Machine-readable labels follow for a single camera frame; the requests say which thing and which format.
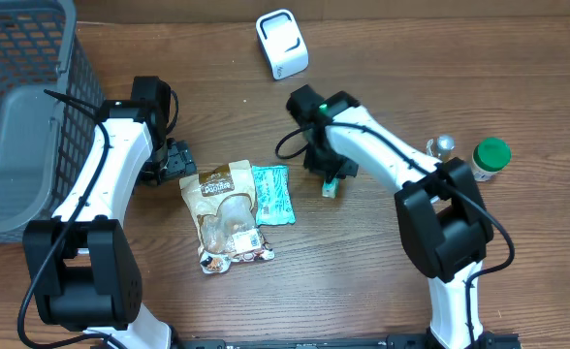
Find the clear yellow liquid bottle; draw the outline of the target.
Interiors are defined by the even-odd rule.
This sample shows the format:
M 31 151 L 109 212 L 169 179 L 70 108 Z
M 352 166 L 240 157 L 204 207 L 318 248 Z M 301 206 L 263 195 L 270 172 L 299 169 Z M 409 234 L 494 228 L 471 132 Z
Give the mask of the clear yellow liquid bottle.
M 440 159 L 442 162 L 448 162 L 452 158 L 455 146 L 454 138 L 444 134 L 428 140 L 426 152 L 428 156 Z

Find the teal Kleenex tissue pack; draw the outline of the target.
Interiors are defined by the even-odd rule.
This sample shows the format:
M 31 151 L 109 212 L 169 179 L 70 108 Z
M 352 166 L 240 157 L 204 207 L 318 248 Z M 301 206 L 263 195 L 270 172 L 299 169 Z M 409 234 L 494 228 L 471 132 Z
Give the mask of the teal Kleenex tissue pack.
M 331 181 L 325 180 L 322 185 L 322 196 L 324 198 L 335 199 L 338 192 L 338 186 L 338 178 L 333 178 Z

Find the brown snack packet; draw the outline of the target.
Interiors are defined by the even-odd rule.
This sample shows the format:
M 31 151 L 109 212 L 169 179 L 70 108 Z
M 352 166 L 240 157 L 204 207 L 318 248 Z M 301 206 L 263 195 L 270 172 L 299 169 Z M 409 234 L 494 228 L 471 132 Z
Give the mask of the brown snack packet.
M 203 273 L 225 273 L 232 264 L 274 258 L 256 223 L 256 187 L 249 161 L 184 177 L 179 188 L 197 228 Z

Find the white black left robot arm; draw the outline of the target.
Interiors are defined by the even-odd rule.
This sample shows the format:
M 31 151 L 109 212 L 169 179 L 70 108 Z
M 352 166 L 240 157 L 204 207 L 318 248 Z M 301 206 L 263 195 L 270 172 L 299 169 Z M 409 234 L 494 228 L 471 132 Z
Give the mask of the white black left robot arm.
M 197 170 L 187 143 L 170 136 L 176 93 L 155 76 L 138 76 L 127 100 L 95 106 L 56 91 L 48 96 L 92 120 L 94 140 L 63 203 L 24 230 L 31 283 L 16 319 L 18 338 L 29 348 L 38 345 L 25 327 L 35 303 L 43 323 L 73 333 L 53 342 L 55 348 L 85 340 L 101 348 L 180 347 L 174 327 L 143 304 L 141 272 L 123 231 L 136 185 L 157 187 Z

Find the green lid white jar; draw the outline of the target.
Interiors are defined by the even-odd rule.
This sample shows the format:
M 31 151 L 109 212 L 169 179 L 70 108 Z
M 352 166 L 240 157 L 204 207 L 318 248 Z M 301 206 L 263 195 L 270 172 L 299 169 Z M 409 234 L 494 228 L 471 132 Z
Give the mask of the green lid white jar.
M 471 170 L 476 181 L 491 180 L 511 161 L 512 152 L 508 143 L 499 138 L 487 138 L 473 150 Z

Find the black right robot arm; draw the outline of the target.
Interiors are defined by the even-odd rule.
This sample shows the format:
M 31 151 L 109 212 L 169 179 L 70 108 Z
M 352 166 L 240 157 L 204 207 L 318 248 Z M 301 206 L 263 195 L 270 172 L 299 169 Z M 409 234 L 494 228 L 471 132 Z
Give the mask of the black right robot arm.
M 489 347 L 474 276 L 493 232 L 468 165 L 408 145 L 344 91 L 324 98 L 305 85 L 291 93 L 286 109 L 307 141 L 301 150 L 307 170 L 331 183 L 365 169 L 393 194 L 402 247 L 428 279 L 427 346 Z

